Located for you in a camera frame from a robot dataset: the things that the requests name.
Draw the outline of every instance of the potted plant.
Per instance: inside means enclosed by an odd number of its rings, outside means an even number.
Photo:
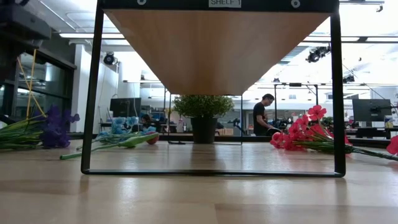
[[[214,142],[217,118],[233,109],[233,101],[227,96],[183,95],[174,99],[174,110],[191,118],[193,142]]]

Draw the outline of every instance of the shelf label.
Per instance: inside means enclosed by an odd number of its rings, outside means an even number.
[[[242,0],[209,0],[209,7],[242,7]]]

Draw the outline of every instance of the black t-shirt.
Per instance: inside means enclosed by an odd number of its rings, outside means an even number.
[[[264,112],[266,111],[264,105],[260,102],[257,103],[253,108],[253,121],[254,121],[254,134],[256,136],[265,136],[268,128],[262,126],[257,122],[257,115],[261,115],[262,119],[265,119]]]

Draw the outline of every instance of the yellow cable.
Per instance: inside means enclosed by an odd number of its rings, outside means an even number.
[[[32,89],[29,88],[29,84],[28,84],[27,79],[26,79],[26,75],[25,75],[25,72],[24,72],[24,68],[22,68],[21,60],[19,60],[19,58],[17,58],[17,61],[18,61],[18,64],[19,64],[19,68],[20,68],[20,70],[21,70],[21,72],[22,72],[22,74],[23,74],[23,76],[24,76],[25,83],[26,83],[26,85],[27,85],[29,91],[32,91]],[[40,112],[42,113],[42,115],[45,116],[45,113],[43,112],[42,108],[40,107],[39,102],[37,102],[36,97],[35,97],[34,95],[32,95],[32,97],[33,97],[33,100],[36,102],[37,107],[39,108],[39,110],[40,110]]]
[[[33,82],[33,72],[35,70],[35,61],[36,61],[36,49],[33,51],[33,62],[32,62],[32,70],[30,73],[29,99],[27,101],[26,119],[29,119],[30,98],[32,96],[32,82]]]

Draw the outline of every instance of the computer monitor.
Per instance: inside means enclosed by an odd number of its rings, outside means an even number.
[[[353,99],[353,110],[355,121],[384,121],[387,115],[391,115],[391,102]]]
[[[111,99],[111,107],[115,118],[127,118],[139,116],[141,112],[141,98],[117,98]]]

